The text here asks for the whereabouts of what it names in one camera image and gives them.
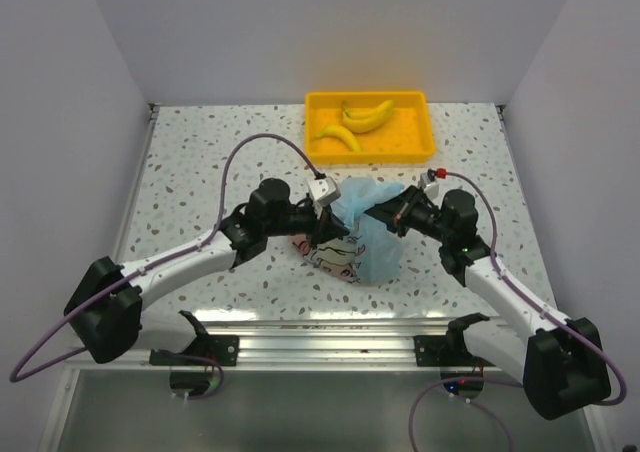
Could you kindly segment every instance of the banana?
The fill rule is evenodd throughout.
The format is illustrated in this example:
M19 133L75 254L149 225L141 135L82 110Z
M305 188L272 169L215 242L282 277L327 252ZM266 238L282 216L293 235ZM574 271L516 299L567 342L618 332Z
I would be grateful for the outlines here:
M393 100L385 100L377 107L364 112L349 110L346 104L342 105L342 123L351 132L363 134L380 127L393 114Z
M319 132L316 132L316 139L321 139L323 137L335 137L343 141L351 152L361 152L362 147L360 147L360 143L354 137L354 135L345 127L341 125L328 125L324 129Z

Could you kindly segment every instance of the printed face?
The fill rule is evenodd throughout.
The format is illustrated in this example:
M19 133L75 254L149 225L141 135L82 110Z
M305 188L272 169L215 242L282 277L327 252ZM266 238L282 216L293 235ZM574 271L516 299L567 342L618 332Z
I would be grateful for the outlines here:
M351 264L340 265L328 262L324 259L318 259L318 267L320 267L324 272L335 275L347 282L355 281L356 273Z

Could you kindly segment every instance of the terrazzo tabletop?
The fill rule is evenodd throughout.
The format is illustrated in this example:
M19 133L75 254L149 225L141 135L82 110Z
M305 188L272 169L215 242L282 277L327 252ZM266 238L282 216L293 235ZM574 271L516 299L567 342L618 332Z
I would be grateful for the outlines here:
M429 104L438 152L428 166L445 167L477 181L498 220L498 252L505 264L543 300L555 304L540 250L493 104ZM303 105L161 107L121 261L140 259L202 234L214 223L226 157L241 139L281 134L303 142ZM338 182L350 176L417 184L424 166L321 168ZM261 179L279 177L291 200L312 178L305 164L273 140L249 143L231 166L226 207L245 202ZM460 187L454 178L446 190ZM479 229L488 241L482 202ZM303 262L284 237L269 240L252 261L192 282L154 304L162 315L191 310L202 321L340 320L496 315L480 297L442 269L438 244L415 231L403 240L399 277L381 286L350 285Z

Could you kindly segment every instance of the blue plastic bag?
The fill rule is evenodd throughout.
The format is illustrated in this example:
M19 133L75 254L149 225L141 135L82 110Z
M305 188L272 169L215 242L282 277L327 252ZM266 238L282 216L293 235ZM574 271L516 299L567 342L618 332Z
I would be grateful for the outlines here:
M303 236L294 237L292 242L305 260L342 280L365 285L387 282L400 272L402 244L384 224L364 212L403 189L402 184L376 183L369 177L345 179L340 184L341 197L331 209L351 233L315 249Z

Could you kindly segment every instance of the white wall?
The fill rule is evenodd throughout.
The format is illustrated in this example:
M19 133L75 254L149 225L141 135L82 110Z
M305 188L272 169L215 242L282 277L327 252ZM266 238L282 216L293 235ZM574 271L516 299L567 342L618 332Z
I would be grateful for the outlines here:
M506 103L565 0L97 0L148 101L419 88Z
M640 445L640 2L568 0L506 109L558 303L600 328L630 397L606 409Z
M0 450L37 447L60 367L9 371L111 252L147 117L95 0L0 0Z

